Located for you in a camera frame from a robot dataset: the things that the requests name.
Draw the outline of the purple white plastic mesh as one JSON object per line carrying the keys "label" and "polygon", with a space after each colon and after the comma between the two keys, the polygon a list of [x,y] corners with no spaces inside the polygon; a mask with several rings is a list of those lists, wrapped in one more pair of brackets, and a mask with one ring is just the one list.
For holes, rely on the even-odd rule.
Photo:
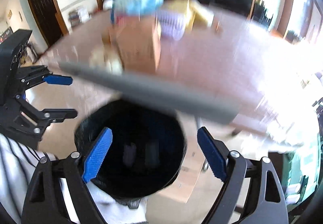
{"label": "purple white plastic mesh", "polygon": [[186,28],[185,15],[168,10],[158,10],[157,19],[161,26],[161,35],[173,40],[180,40]]}

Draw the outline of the yellow plastic cup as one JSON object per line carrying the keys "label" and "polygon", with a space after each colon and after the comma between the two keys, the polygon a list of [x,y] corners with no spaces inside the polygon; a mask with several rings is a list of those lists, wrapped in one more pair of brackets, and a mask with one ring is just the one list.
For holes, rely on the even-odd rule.
{"label": "yellow plastic cup", "polygon": [[89,66],[105,69],[112,74],[121,74],[123,72],[123,64],[117,49],[108,44],[99,46],[91,52]]}

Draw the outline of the black round trash bin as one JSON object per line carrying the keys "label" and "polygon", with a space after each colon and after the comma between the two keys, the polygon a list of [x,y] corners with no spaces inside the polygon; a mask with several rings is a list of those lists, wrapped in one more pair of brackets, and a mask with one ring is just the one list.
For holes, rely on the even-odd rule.
{"label": "black round trash bin", "polygon": [[177,178],[187,141],[175,116],[124,99],[104,105],[82,120],[74,133],[86,154],[104,128],[112,144],[92,183],[115,199],[150,196]]}

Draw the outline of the blue red tissue pack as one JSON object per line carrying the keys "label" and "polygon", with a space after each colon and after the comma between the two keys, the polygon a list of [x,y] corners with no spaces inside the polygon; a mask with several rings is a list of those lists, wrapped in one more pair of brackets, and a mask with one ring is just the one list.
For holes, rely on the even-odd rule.
{"label": "blue red tissue pack", "polygon": [[161,56],[162,28],[156,15],[121,16],[102,33],[123,71],[155,74]]}

